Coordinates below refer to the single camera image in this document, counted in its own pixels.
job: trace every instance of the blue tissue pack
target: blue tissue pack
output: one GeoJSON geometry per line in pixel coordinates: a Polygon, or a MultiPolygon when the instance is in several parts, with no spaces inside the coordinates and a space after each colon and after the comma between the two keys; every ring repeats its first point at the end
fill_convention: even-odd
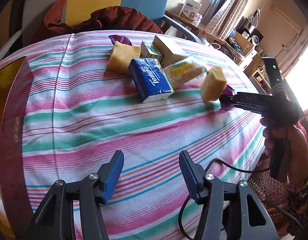
{"type": "Polygon", "coordinates": [[[166,99],[174,93],[156,58],[134,58],[128,69],[143,103],[166,99]]]}

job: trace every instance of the beige box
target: beige box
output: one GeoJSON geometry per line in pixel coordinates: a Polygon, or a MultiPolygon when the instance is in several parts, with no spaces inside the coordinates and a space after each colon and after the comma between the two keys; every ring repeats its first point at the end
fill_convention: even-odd
{"type": "Polygon", "coordinates": [[[183,4],[182,9],[179,12],[179,16],[194,20],[196,14],[198,14],[201,8],[201,3],[195,2],[193,0],[186,0],[183,4]]]}
{"type": "Polygon", "coordinates": [[[158,61],[160,61],[162,58],[162,55],[153,43],[142,41],[140,57],[141,58],[156,58],[158,61]]]}
{"type": "Polygon", "coordinates": [[[155,36],[153,44],[162,55],[160,60],[162,68],[179,62],[189,56],[178,44],[176,44],[176,42],[164,36],[155,36]]]}

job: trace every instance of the blue gripper pad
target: blue gripper pad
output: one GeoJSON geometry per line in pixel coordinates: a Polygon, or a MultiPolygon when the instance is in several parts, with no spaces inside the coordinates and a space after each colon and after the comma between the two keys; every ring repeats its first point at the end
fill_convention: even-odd
{"type": "Polygon", "coordinates": [[[106,204],[114,194],[119,176],[124,166],[124,154],[122,151],[115,151],[109,163],[103,164],[99,170],[101,181],[104,183],[103,203],[106,204]]]}
{"type": "Polygon", "coordinates": [[[203,199],[208,197],[208,190],[204,187],[203,177],[206,173],[203,167],[194,163],[187,151],[181,151],[178,161],[190,197],[196,204],[202,204],[203,199]]]}

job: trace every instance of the person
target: person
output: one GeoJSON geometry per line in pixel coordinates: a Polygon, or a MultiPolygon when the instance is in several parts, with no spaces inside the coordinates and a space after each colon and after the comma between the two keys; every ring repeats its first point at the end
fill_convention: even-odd
{"type": "MultiPolygon", "coordinates": [[[[308,223],[308,145],[306,131],[298,122],[296,126],[280,129],[269,129],[267,120],[262,118],[260,123],[266,128],[263,131],[267,155],[273,154],[274,138],[286,137],[291,143],[291,160],[286,185],[288,212],[303,226],[308,223]]],[[[287,232],[295,236],[301,231],[293,221],[289,222],[287,232]]]]}

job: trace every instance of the patterned sleeve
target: patterned sleeve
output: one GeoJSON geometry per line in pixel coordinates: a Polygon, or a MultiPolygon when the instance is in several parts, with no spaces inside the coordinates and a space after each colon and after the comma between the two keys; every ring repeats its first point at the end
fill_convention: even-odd
{"type": "MultiPolygon", "coordinates": [[[[305,183],[301,182],[295,185],[287,184],[287,199],[289,213],[305,227],[308,223],[308,178],[305,183]]],[[[287,232],[294,236],[300,230],[297,224],[291,221],[287,232]]]]}

